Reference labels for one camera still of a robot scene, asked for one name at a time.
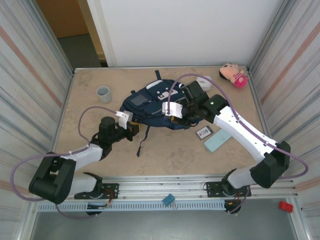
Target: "backpack strap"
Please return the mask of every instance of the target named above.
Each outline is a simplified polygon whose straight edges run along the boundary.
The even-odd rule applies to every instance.
[[[160,76],[159,70],[155,70],[154,72],[155,72],[155,75],[156,75],[156,79],[157,79],[157,80],[162,80],[162,79],[161,79],[161,76]]]
[[[140,146],[139,146],[139,148],[138,148],[138,151],[136,152],[136,156],[137,156],[137,157],[140,156],[141,144],[142,144],[142,142],[143,142],[144,140],[147,139],[149,130],[150,130],[150,126],[148,126],[148,127],[146,128],[144,139],[140,142]]]

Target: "white wall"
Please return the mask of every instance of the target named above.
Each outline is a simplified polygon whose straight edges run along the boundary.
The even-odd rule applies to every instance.
[[[88,0],[110,67],[251,63],[283,0]]]

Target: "navy backpack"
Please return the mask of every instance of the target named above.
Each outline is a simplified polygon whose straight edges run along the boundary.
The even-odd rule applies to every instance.
[[[140,142],[140,147],[136,153],[139,157],[141,143],[147,139],[150,127],[166,127],[172,130],[188,129],[189,127],[172,123],[171,119],[162,113],[162,103],[168,101],[169,90],[173,80],[161,79],[158,70],[155,71],[157,80],[149,83],[146,87],[139,91],[131,91],[131,95],[127,97],[120,107],[120,111],[125,110],[133,113],[132,121],[147,125],[145,137]],[[170,101],[176,102],[185,98],[181,89],[184,85],[177,83],[171,94]],[[201,119],[193,122],[197,125]]]

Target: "gray floor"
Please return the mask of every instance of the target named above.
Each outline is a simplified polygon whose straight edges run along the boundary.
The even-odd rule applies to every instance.
[[[43,212],[37,216],[31,239],[296,240],[290,214],[278,209],[279,201],[249,199],[238,216],[223,211],[132,211],[69,220]]]
[[[89,34],[59,38],[58,42],[73,68],[101,68]]]

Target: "gray cup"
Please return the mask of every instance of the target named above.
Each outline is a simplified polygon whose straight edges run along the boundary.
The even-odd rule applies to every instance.
[[[97,90],[96,90],[96,94],[100,100],[100,102],[107,104],[111,101],[112,99],[112,95],[110,92],[110,89],[107,86],[100,86]]]

